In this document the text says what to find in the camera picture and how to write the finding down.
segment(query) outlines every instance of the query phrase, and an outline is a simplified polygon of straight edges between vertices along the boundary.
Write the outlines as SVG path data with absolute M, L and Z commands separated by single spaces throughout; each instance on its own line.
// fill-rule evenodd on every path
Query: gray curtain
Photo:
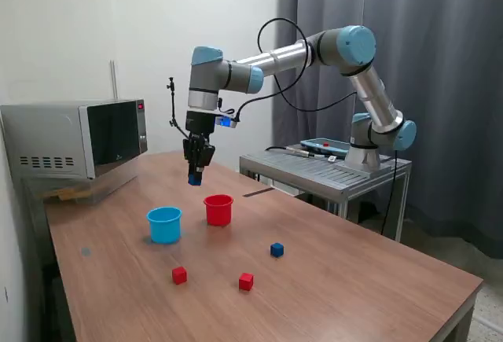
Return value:
M 377 38 L 374 65 L 387 92 L 418 126 L 407 217 L 503 258 L 503 0 L 280 0 L 306 35 L 364 24 Z M 278 44 L 296 39 L 278 26 Z M 283 74 L 288 84 L 295 73 Z M 335 68 L 309 68 L 288 98 L 304 108 L 351 91 Z M 356 110 L 361 109 L 356 101 Z M 353 102 L 301 113 L 274 100 L 274 143 L 347 140 Z

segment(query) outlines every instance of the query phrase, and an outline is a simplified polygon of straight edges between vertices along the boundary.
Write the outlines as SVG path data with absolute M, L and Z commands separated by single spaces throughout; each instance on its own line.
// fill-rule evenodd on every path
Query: microwave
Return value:
M 143 100 L 0 107 L 11 170 L 22 178 L 94 179 L 147 150 Z

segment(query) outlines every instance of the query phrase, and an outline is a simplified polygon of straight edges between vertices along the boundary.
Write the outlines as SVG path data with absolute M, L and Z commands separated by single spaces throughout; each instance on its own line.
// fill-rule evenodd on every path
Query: blue light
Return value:
M 230 127 L 231 122 L 232 119 L 229 118 L 228 116 L 221 116 L 220 118 L 218 118 L 218 124 L 220 126 Z

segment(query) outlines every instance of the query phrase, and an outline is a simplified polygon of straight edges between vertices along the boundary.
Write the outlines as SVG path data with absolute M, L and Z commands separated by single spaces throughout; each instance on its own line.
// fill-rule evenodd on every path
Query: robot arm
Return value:
M 214 111 L 218 107 L 218 92 L 232 90 L 255 94 L 263 85 L 264 76 L 291 68 L 335 65 L 341 75 L 348 77 L 358 98 L 368 113 L 356 114 L 351 130 L 351 149 L 346 162 L 357 169 L 379 165 L 380 145 L 396 150 L 408 148 L 416 135 L 416 125 L 405 121 L 386 95 L 384 84 L 372 66 L 376 52 L 373 33 L 363 26 L 346 26 L 320 32 L 293 45 L 281 47 L 239 61 L 226 61 L 222 51 L 197 47 L 193 52 L 189 85 L 189 108 Z M 204 166 L 209 165 L 215 147 L 209 135 L 217 124 L 235 127 L 238 120 L 210 112 L 189 110 L 185 128 L 190 132 L 184 139 L 184 154 L 189 161 L 189 183 L 199 185 Z

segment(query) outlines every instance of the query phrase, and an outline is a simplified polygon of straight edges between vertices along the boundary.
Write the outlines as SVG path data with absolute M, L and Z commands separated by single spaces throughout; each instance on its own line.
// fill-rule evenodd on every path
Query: plastic cup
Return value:
M 172 244 L 180 238 L 182 210 L 176 207 L 159 207 L 150 210 L 150 237 L 157 244 Z
M 206 220 L 210 226 L 226 226 L 230 223 L 234 199 L 230 195 L 211 195 L 204 199 Z

